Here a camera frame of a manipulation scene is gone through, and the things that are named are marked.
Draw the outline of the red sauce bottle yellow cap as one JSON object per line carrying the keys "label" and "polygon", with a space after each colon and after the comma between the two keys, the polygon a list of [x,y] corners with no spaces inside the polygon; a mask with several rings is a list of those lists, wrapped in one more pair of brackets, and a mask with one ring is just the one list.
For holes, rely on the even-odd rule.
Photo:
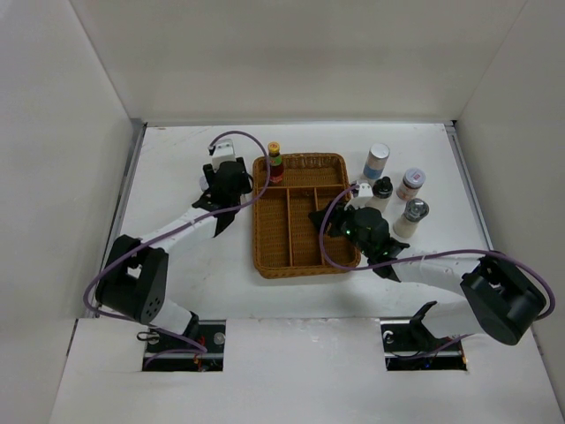
{"label": "red sauce bottle yellow cap", "polygon": [[270,142],[267,145],[270,174],[269,174],[269,184],[274,186],[278,185],[283,181],[283,158],[280,151],[280,145],[277,142]]}

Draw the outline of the black cap white bottle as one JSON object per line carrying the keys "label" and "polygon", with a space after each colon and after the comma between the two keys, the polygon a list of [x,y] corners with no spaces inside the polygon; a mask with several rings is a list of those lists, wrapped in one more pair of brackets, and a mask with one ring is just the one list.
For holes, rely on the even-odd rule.
{"label": "black cap white bottle", "polygon": [[383,214],[391,199],[393,189],[390,177],[379,178],[372,187],[373,197],[366,203],[366,206],[375,208]]}

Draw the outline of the blue label salt shaker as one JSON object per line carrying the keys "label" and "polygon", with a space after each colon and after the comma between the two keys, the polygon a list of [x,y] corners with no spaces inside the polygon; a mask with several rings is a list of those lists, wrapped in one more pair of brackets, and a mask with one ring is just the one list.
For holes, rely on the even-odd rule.
{"label": "blue label salt shaker", "polygon": [[376,181],[385,169],[387,160],[390,155],[388,145],[383,143],[373,144],[367,154],[364,169],[362,171],[363,179],[368,181]]}

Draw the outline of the glass dome grinder bottle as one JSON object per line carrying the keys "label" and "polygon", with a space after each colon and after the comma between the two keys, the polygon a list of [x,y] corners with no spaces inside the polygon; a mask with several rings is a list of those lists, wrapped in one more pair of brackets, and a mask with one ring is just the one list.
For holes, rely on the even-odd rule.
{"label": "glass dome grinder bottle", "polygon": [[407,201],[403,213],[393,224],[395,234],[403,239],[411,238],[418,224],[428,216],[429,210],[428,203],[420,198]]}

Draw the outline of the white lid orange spice jar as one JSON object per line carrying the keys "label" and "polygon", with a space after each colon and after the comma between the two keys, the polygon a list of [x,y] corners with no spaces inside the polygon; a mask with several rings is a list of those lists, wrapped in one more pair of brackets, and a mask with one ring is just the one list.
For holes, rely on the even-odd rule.
{"label": "white lid orange spice jar", "polygon": [[417,197],[425,181],[426,174],[420,168],[409,168],[403,174],[402,182],[396,189],[396,195],[403,201],[410,201]]}

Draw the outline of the white lid dark spice jar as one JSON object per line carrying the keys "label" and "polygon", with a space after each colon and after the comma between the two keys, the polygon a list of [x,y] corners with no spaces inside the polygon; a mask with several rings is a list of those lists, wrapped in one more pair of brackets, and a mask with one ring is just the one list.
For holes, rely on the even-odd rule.
{"label": "white lid dark spice jar", "polygon": [[201,191],[205,192],[208,189],[208,182],[207,182],[206,178],[204,176],[201,176],[199,183],[200,183]]}

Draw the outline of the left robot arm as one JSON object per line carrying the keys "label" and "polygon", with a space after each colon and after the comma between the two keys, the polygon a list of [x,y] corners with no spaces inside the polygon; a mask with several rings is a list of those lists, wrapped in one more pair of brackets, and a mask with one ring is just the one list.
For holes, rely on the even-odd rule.
{"label": "left robot arm", "polygon": [[174,247],[193,249],[224,231],[235,219],[238,193],[258,196],[253,204],[252,258],[267,279],[333,274],[337,269],[323,258],[319,231],[310,214],[320,212],[348,185],[346,165],[338,154],[283,155],[282,174],[275,163],[262,158],[246,174],[241,158],[219,170],[204,167],[209,189],[188,215],[179,220],[183,230],[144,246],[142,240],[123,235],[116,239],[109,257],[112,270],[97,284],[95,298],[102,305],[142,324],[162,311],[168,266]]}

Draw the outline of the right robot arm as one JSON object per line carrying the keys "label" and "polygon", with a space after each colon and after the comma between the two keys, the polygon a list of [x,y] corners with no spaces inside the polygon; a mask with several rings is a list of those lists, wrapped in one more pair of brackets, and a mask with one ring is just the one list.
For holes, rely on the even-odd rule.
{"label": "right robot arm", "polygon": [[409,336],[419,349],[470,334],[516,345],[546,308],[546,296],[502,254],[419,252],[393,238],[388,222],[375,208],[353,208],[342,202],[327,206],[321,213],[320,231],[345,237],[382,279],[424,284],[457,296],[449,303],[427,301],[411,317]]}

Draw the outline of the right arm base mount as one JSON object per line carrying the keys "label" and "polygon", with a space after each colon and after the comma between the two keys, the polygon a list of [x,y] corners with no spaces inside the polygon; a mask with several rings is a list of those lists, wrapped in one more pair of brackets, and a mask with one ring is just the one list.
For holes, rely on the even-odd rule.
{"label": "right arm base mount", "polygon": [[437,338],[424,326],[437,304],[427,302],[413,316],[380,321],[387,371],[466,371],[463,337]]}

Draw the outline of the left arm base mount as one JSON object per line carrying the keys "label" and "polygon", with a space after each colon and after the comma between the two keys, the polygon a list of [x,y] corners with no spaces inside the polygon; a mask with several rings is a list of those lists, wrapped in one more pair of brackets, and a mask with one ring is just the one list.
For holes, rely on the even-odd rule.
{"label": "left arm base mount", "polygon": [[147,329],[136,338],[144,344],[143,372],[222,372],[226,345],[226,321],[202,321],[196,314],[187,332],[172,336]]}

